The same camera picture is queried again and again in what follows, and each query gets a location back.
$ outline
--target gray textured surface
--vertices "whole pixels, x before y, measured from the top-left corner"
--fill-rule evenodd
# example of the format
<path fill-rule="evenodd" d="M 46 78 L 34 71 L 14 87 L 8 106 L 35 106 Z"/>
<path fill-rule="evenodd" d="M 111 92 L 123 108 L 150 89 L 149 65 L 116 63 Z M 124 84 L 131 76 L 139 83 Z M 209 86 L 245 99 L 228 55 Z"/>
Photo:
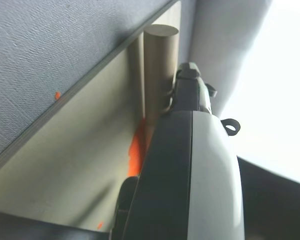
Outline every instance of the gray textured surface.
<path fill-rule="evenodd" d="M 0 2 L 0 152 L 168 0 Z M 196 0 L 182 1 L 179 61 Z"/>

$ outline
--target black loop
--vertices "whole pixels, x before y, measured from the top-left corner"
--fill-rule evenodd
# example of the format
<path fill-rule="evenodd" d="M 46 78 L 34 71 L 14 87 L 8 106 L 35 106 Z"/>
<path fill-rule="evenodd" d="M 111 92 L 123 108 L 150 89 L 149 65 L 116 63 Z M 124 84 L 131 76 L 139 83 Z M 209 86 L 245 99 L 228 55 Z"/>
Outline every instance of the black loop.
<path fill-rule="evenodd" d="M 237 120 L 234 120 L 232 118 L 228 118 L 228 119 L 221 120 L 221 123 L 222 123 L 226 133 L 229 136 L 234 136 L 240 131 L 241 126 L 240 126 L 240 123 Z M 232 126 L 232 127 L 234 127 L 235 130 L 230 129 L 227 126 Z"/>

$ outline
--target beige surface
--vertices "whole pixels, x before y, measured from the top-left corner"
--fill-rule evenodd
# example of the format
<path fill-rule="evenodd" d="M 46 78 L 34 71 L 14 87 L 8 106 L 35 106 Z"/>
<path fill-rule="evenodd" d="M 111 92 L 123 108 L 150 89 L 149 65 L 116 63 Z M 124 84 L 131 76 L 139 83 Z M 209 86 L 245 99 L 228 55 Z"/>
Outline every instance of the beige surface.
<path fill-rule="evenodd" d="M 181 3 L 157 21 L 180 28 Z M 0 212 L 111 227 L 142 116 L 142 36 L 115 57 L 0 170 Z"/>

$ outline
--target bright white light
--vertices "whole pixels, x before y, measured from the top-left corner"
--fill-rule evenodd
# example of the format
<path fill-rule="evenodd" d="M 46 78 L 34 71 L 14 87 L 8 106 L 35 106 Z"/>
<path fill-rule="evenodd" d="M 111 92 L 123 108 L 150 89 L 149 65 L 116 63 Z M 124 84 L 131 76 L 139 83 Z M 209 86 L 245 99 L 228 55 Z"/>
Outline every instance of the bright white light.
<path fill-rule="evenodd" d="M 274 0 L 222 118 L 240 157 L 300 182 L 300 0 Z"/>

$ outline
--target orange mark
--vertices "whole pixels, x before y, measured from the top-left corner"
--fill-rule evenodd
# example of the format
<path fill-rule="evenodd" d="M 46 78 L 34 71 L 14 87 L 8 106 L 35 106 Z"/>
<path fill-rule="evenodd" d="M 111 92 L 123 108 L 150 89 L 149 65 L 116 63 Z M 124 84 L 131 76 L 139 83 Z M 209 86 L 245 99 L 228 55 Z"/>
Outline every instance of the orange mark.
<path fill-rule="evenodd" d="M 99 224 L 98 224 L 98 226 L 97 226 L 97 228 L 96 229 L 100 229 L 101 227 L 102 227 L 102 225 L 104 224 L 104 222 L 102 221 L 102 222 L 100 222 Z"/>
<path fill-rule="evenodd" d="M 54 99 L 58 100 L 61 97 L 61 93 L 59 91 L 55 92 Z"/>
<path fill-rule="evenodd" d="M 144 158 L 146 154 L 146 120 L 143 118 L 139 123 L 137 130 L 134 133 L 128 155 L 130 156 L 129 160 L 129 169 L 128 177 L 137 176 L 141 172 L 142 165 L 144 163 Z"/>

